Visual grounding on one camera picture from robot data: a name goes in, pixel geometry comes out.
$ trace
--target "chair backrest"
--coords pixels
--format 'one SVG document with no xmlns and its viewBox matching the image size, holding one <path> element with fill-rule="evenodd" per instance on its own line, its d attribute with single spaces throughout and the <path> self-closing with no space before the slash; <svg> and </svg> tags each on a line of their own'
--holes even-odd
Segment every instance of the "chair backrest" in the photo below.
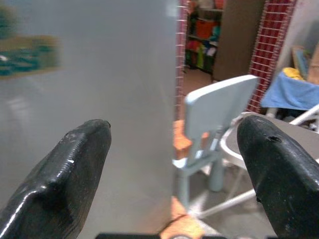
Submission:
<svg viewBox="0 0 319 239">
<path fill-rule="evenodd" d="M 184 134 L 193 140 L 229 127 L 245 110 L 257 83 L 256 76 L 245 75 L 190 92 L 185 98 Z"/>
</svg>

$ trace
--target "tiled floor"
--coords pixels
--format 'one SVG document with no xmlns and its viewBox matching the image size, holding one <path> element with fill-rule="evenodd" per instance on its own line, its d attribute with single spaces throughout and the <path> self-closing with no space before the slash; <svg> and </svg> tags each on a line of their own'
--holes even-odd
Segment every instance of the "tiled floor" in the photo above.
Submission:
<svg viewBox="0 0 319 239">
<path fill-rule="evenodd" d="M 189 92 L 209 84 L 211 84 L 210 75 L 199 70 L 186 69 L 183 95 L 186 96 Z M 184 108 L 181 110 L 181 116 L 183 116 Z M 223 202 L 237 172 L 238 168 L 236 166 L 226 167 L 224 188 L 218 193 L 207 190 L 207 173 L 198 172 L 193 175 L 190 179 L 190 209 L 193 212 L 200 212 Z M 248 173 L 246 173 L 237 194 L 251 188 L 251 181 Z M 252 238 L 263 239 L 265 236 L 275 235 L 262 206 L 257 204 L 255 199 L 209 216 L 203 221 L 229 239 L 236 236 L 251 236 Z"/>
</svg>

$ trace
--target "orange object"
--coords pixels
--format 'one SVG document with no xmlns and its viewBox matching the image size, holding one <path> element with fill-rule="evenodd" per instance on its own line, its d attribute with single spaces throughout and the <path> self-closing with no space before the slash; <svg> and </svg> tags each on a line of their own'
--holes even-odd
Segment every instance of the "orange object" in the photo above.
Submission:
<svg viewBox="0 0 319 239">
<path fill-rule="evenodd" d="M 216 26 L 217 23 L 214 21 L 196 21 L 196 35 L 200 38 L 208 39 L 212 35 L 213 27 Z"/>
<path fill-rule="evenodd" d="M 169 239 L 176 235 L 200 239 L 204 235 L 203 228 L 187 214 L 185 208 L 175 197 L 172 198 L 171 217 L 172 222 L 160 233 L 161 239 Z"/>
<path fill-rule="evenodd" d="M 174 122 L 174 149 L 176 160 L 185 158 L 188 156 L 189 149 L 192 142 L 183 134 L 184 132 L 184 120 L 177 120 Z M 204 133 L 202 136 L 202 147 L 205 147 L 209 134 Z"/>
<path fill-rule="evenodd" d="M 215 0 L 215 7 L 217 9 L 223 9 L 225 4 L 225 0 Z"/>
</svg>

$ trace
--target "white plastic chair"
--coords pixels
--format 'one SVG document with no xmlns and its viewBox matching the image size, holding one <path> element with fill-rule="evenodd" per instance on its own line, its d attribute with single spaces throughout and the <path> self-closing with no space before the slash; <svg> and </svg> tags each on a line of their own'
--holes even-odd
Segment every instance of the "white plastic chair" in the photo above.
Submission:
<svg viewBox="0 0 319 239">
<path fill-rule="evenodd" d="M 233 126 L 228 129 L 220 140 L 220 149 L 222 151 L 222 157 L 226 159 L 231 164 L 234 164 L 240 168 L 235 182 L 226 197 L 225 202 L 216 205 L 204 212 L 198 213 L 196 216 L 200 219 L 233 207 L 235 205 L 241 204 L 249 199 L 252 199 L 256 196 L 255 190 L 251 189 L 245 193 L 242 193 L 236 197 L 233 197 L 235 193 L 238 191 L 238 187 L 245 172 L 246 166 L 243 157 L 239 153 L 238 145 L 237 145 L 237 126 L 238 122 L 241 118 L 246 117 L 251 114 L 256 114 L 261 117 L 265 117 L 274 123 L 278 128 L 287 133 L 289 136 L 294 138 L 317 162 L 319 162 L 319 135 L 313 131 L 308 129 L 304 129 L 302 127 L 296 127 L 296 124 L 302 123 L 304 120 L 307 120 L 309 116 L 315 114 L 319 110 L 318 106 L 314 107 L 313 110 L 309 110 L 310 112 L 305 112 L 300 117 L 294 119 L 292 122 L 287 123 L 278 119 L 274 119 L 271 117 L 259 115 L 256 113 L 244 112 L 238 118 L 237 122 L 233 124 Z"/>
<path fill-rule="evenodd" d="M 216 145 L 233 118 L 245 110 L 258 83 L 258 78 L 245 75 L 218 82 L 189 93 L 185 98 L 184 135 L 192 141 L 187 158 L 173 160 L 177 168 L 177 197 L 188 209 L 189 177 L 213 163 L 208 187 L 220 191 L 223 187 L 223 165 Z M 201 137 L 208 132 L 207 146 L 200 149 Z"/>
</svg>

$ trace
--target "blue cloth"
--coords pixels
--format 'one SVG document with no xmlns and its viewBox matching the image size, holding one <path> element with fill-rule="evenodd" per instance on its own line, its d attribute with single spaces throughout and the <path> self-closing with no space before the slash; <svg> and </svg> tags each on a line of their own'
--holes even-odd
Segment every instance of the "blue cloth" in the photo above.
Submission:
<svg viewBox="0 0 319 239">
<path fill-rule="evenodd" d="M 265 93 L 261 106 L 309 110 L 319 104 L 319 85 L 295 80 L 281 72 Z"/>
</svg>

